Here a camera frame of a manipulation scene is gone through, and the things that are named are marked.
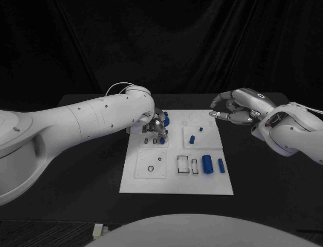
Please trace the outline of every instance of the cable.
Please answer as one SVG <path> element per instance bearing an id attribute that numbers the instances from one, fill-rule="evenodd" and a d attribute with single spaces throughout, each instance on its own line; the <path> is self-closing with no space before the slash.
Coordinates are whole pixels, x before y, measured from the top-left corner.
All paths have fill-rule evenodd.
<path id="1" fill-rule="evenodd" d="M 320 114 L 323 115 L 323 111 L 315 110 L 315 109 L 311 109 L 311 108 L 305 107 L 305 106 L 301 105 L 301 104 L 297 104 L 297 105 L 301 106 L 301 107 L 304 107 L 305 109 L 310 109 L 311 111 L 314 111 L 314 112 L 317 112 L 317 113 L 320 113 Z"/>
<path id="2" fill-rule="evenodd" d="M 118 82 L 118 83 L 115 83 L 113 85 L 111 85 L 109 89 L 111 89 L 116 84 L 129 84 L 129 85 L 134 86 L 132 83 L 128 83 L 128 82 Z"/>
<path id="3" fill-rule="evenodd" d="M 125 86 L 124 89 L 122 89 L 118 93 L 121 94 L 121 92 L 122 92 L 129 86 L 132 86 L 132 85 Z"/>

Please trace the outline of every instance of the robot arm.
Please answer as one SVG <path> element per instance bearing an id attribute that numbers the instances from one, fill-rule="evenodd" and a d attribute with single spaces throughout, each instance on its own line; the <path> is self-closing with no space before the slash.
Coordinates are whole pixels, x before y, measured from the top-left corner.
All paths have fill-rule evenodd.
<path id="1" fill-rule="evenodd" d="M 209 116 L 237 125 L 249 125 L 258 119 L 250 129 L 252 136 L 265 141 L 279 155 L 291 156 L 301 151 L 323 165 L 323 121 L 305 106 L 289 102 L 276 107 L 253 90 L 236 89 L 216 96 L 210 108 L 223 99 L 232 113 L 211 111 Z"/>
<path id="2" fill-rule="evenodd" d="M 139 86 L 44 111 L 0 111 L 0 205 L 27 190 L 51 159 L 79 143 L 124 128 L 138 134 L 147 124 L 165 139 L 160 112 Z"/>

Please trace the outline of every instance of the blue cylinder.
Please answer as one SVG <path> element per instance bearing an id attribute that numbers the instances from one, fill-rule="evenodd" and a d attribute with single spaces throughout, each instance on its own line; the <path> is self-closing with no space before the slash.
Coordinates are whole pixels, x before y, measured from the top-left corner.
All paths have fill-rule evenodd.
<path id="1" fill-rule="evenodd" d="M 209 155 L 201 156 L 203 172 L 210 174 L 213 172 L 211 160 Z"/>
<path id="2" fill-rule="evenodd" d="M 168 117 L 165 117 L 164 122 L 162 122 L 162 127 L 165 127 L 168 125 L 168 123 L 170 123 L 170 119 L 168 119 Z"/>
<path id="3" fill-rule="evenodd" d="M 222 159 L 220 158 L 217 159 L 217 164 L 219 164 L 220 173 L 224 173 L 224 167 L 222 165 Z"/>
<path id="4" fill-rule="evenodd" d="M 194 142 L 194 136 L 191 135 L 191 136 L 190 136 L 188 143 L 193 144 L 193 142 Z"/>

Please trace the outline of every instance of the table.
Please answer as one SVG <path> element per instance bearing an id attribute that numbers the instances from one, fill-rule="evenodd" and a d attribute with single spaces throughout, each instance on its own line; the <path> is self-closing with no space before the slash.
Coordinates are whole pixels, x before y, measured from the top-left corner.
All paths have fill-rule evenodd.
<path id="1" fill-rule="evenodd" d="M 276 105 L 288 99 L 262 93 Z M 69 105 L 102 95 L 64 95 Z M 152 95 L 160 109 L 209 109 L 216 94 Z M 224 103 L 216 107 L 227 112 Z M 250 127 L 216 121 L 233 196 L 118 193 L 125 130 L 69 148 L 27 192 L 0 207 L 0 220 L 126 224 L 167 214 L 210 214 L 276 229 L 323 230 L 323 166 L 302 154 L 282 157 L 250 136 Z"/>

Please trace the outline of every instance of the black floor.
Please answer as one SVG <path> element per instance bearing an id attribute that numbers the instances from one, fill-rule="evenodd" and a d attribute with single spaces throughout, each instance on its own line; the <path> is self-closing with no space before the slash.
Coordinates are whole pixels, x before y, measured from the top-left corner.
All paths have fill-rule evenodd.
<path id="1" fill-rule="evenodd" d="M 108 226 L 113 230 L 119 225 Z M 0 222 L 0 247 L 83 247 L 92 241 L 92 223 Z M 291 234 L 323 246 L 323 233 L 292 230 Z"/>

